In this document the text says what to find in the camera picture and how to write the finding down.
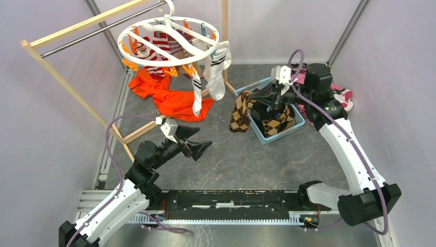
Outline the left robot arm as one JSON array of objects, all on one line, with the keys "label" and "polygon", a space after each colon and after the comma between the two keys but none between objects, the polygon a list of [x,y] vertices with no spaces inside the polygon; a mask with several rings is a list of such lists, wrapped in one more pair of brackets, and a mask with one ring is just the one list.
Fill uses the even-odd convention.
[{"label": "left robot arm", "polygon": [[161,129],[165,141],[160,145],[149,140],[142,142],[132,166],[105,199],[85,217],[74,223],[65,221],[59,227],[59,246],[104,246],[132,217],[161,205],[161,189],[155,185],[159,167],[180,153],[197,161],[212,145],[209,140],[189,140],[200,130],[197,127],[165,123]]}]

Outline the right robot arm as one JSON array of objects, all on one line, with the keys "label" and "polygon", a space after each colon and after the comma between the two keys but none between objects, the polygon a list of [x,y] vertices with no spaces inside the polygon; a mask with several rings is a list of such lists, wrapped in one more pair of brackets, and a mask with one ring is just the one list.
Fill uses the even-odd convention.
[{"label": "right robot arm", "polygon": [[334,98],[333,76],[324,64],[307,66],[303,83],[297,82],[298,70],[276,66],[271,70],[270,83],[254,93],[254,100],[269,106],[301,104],[306,116],[326,140],[339,161],[348,182],[347,190],[328,186],[320,181],[302,184],[297,204],[310,210],[320,204],[339,211],[350,226],[383,218],[402,192],[398,185],[389,184],[376,170],[357,140],[342,104]]}]

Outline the white sock with black stripes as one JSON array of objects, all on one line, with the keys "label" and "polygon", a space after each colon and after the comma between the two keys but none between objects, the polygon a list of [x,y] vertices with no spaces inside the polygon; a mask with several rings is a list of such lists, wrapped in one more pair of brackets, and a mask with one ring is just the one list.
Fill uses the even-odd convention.
[{"label": "white sock with black stripes", "polygon": [[220,42],[214,54],[205,58],[204,79],[207,81],[206,88],[210,96],[215,100],[221,100],[225,95],[225,82],[223,71],[232,63],[232,55],[229,41]]}]

